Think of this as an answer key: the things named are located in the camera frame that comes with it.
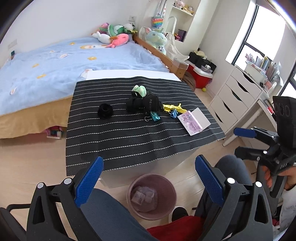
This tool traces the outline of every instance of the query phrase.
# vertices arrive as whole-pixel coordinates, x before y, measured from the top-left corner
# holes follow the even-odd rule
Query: silver screw
[[[262,187],[262,183],[261,182],[255,182],[255,185],[257,186],[257,187]]]
[[[37,188],[42,188],[43,186],[44,186],[43,183],[38,183],[38,184],[37,184]]]
[[[71,178],[66,178],[65,180],[64,180],[64,184],[70,184],[72,182],[72,179]]]
[[[230,184],[234,184],[235,180],[232,177],[227,178],[227,182],[229,182]]]

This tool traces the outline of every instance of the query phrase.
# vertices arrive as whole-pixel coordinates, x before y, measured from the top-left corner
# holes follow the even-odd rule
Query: desk leg
[[[249,125],[251,125],[254,120],[262,113],[262,108],[259,108],[252,116],[250,119],[248,119],[248,121],[242,126],[242,128],[248,128]],[[224,141],[223,146],[227,146],[230,142],[232,142],[237,136],[236,135],[232,135],[231,137],[229,137],[226,141]]]

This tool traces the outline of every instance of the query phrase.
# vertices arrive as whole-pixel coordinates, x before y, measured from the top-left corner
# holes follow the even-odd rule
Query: red storage box
[[[206,85],[213,78],[213,75],[207,72],[202,71],[200,68],[197,68],[190,61],[185,61],[189,64],[187,71],[193,76],[195,79],[195,87],[198,89],[205,88]]]

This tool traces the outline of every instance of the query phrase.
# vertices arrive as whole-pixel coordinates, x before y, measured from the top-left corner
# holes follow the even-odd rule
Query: drawer handle cutout
[[[231,112],[232,113],[232,111],[229,109],[229,107],[224,103],[224,101],[222,101],[223,102],[223,104],[224,104],[224,106],[226,107],[226,109],[229,111],[229,112]]]
[[[244,91],[244,92],[247,92],[248,93],[248,91],[237,81],[237,84],[239,85],[239,87]]]
[[[250,79],[249,76],[247,76],[245,73],[243,73],[244,77],[252,84],[254,84],[254,81]]]
[[[221,121],[220,117],[217,115],[216,112],[215,112],[215,114],[216,114],[217,118],[219,119],[219,121],[223,123],[223,121]]]
[[[232,90],[231,90],[231,92],[234,95],[234,97],[237,98],[237,100],[242,101]]]

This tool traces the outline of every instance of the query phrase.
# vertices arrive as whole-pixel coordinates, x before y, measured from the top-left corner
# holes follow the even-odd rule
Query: tan bed skirt
[[[67,127],[72,96],[0,116],[0,139]]]

